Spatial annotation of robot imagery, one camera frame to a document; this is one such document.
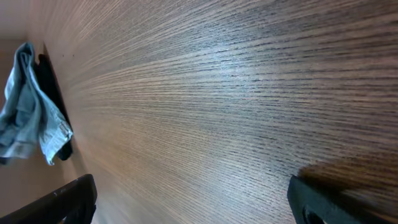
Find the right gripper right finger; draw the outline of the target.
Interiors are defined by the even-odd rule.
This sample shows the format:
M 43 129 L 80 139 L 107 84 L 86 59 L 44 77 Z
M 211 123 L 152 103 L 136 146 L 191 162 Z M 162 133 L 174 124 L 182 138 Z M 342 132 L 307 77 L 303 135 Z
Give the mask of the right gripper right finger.
M 287 199 L 299 224 L 383 224 L 385 219 L 339 196 L 328 187 L 292 176 Z

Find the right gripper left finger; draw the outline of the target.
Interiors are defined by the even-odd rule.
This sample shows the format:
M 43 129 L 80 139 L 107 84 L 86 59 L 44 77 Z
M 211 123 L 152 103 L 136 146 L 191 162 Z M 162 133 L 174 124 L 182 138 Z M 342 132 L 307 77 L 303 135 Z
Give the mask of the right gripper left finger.
M 1 223 L 90 224 L 96 211 L 97 190 L 85 174 L 42 198 L 1 218 Z

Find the light blue denim shorts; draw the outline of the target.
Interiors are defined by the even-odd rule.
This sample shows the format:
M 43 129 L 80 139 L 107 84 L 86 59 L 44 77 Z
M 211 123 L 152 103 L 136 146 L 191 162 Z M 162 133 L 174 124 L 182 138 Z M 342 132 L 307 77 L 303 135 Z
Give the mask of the light blue denim shorts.
M 10 163 L 12 159 L 28 159 L 36 148 L 41 150 L 39 133 L 42 107 L 35 87 L 34 72 L 34 64 L 39 63 L 38 56 L 30 42 L 23 43 L 14 54 L 1 110 L 2 165 Z

